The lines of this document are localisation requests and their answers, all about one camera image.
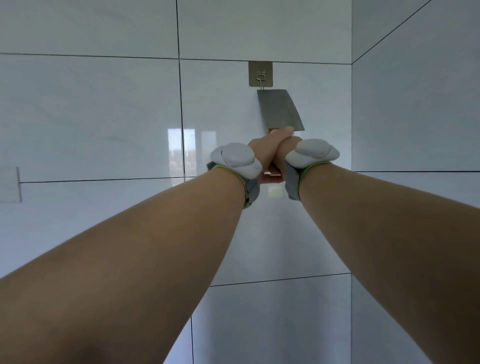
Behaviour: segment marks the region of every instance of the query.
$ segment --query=cleaver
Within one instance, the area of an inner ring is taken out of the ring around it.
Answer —
[[[257,90],[260,112],[267,133],[273,129],[293,126],[305,130],[300,115],[287,90]]]

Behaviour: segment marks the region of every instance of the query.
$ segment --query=light switch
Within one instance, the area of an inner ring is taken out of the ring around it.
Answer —
[[[21,202],[17,167],[0,166],[0,204]]]

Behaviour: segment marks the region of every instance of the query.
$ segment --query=forearm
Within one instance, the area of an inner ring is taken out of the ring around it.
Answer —
[[[333,164],[300,184],[351,272],[435,363],[478,360],[480,210]]]
[[[2,362],[70,362],[79,353],[90,362],[162,362],[213,279],[244,200],[241,181],[214,169],[2,279],[0,318],[10,322]]]

